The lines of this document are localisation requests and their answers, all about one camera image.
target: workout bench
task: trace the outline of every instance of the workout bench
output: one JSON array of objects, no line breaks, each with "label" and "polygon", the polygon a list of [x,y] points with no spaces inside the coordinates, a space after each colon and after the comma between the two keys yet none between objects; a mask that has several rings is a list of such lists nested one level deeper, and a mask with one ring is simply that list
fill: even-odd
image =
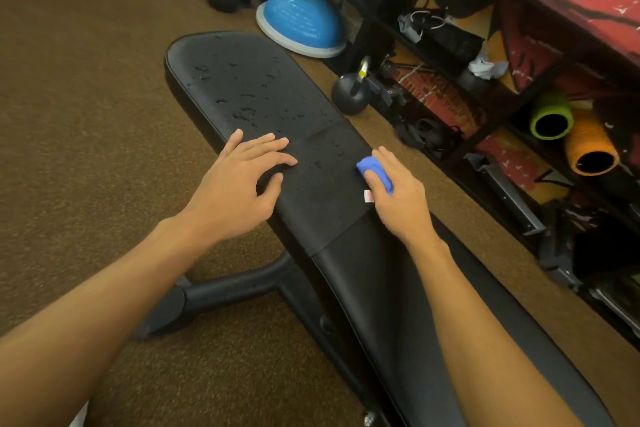
[{"label": "workout bench", "polygon": [[[356,162],[371,148],[295,61],[256,34],[212,32],[172,43],[173,95],[216,152],[232,132],[287,136],[269,226],[285,251],[259,269],[167,293],[139,337],[278,291],[368,411],[365,425],[463,426],[420,277],[404,246],[364,203]],[[274,169],[259,181],[264,188]],[[585,426],[613,426],[596,393],[535,320],[433,216],[438,235],[492,312]]]}]

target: green object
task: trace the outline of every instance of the green object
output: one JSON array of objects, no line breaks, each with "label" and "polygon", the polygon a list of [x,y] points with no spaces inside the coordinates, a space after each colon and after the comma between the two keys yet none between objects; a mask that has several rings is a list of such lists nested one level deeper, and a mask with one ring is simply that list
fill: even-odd
[{"label": "green object", "polygon": [[564,93],[543,93],[533,102],[529,129],[534,137],[540,140],[561,139],[572,127],[571,105]]}]

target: orange foam roller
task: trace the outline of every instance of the orange foam roller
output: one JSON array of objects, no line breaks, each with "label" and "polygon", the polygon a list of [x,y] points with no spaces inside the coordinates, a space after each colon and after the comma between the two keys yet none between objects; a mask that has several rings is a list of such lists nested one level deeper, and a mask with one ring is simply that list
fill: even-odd
[{"label": "orange foam roller", "polygon": [[573,128],[564,138],[564,151],[573,172],[582,176],[600,176],[620,164],[613,142],[590,110],[573,110]]}]

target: right arm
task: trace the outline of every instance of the right arm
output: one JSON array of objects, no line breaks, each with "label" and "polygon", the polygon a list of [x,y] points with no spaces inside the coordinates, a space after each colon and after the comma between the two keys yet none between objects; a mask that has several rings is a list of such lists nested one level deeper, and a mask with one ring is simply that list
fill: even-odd
[{"label": "right arm", "polygon": [[418,269],[468,425],[581,426],[453,261],[433,229],[422,183],[385,148],[373,155],[394,185],[389,195],[375,173],[366,172],[376,210]]}]

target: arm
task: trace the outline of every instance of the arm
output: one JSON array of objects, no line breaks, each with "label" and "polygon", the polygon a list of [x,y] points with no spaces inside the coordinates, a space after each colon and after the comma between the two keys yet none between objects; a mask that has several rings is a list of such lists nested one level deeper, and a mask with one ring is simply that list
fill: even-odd
[{"label": "arm", "polygon": [[581,426],[453,261],[431,224],[422,183],[385,148],[374,150],[373,155],[394,184],[394,194],[389,195],[375,173],[366,173],[376,210],[404,242],[422,278],[445,365],[467,423],[473,427]]},{"label": "arm", "polygon": [[135,327],[210,247],[273,212],[282,174],[257,196],[258,178],[296,164],[273,134],[229,139],[187,207],[133,250],[0,339],[0,419],[68,426]]}]

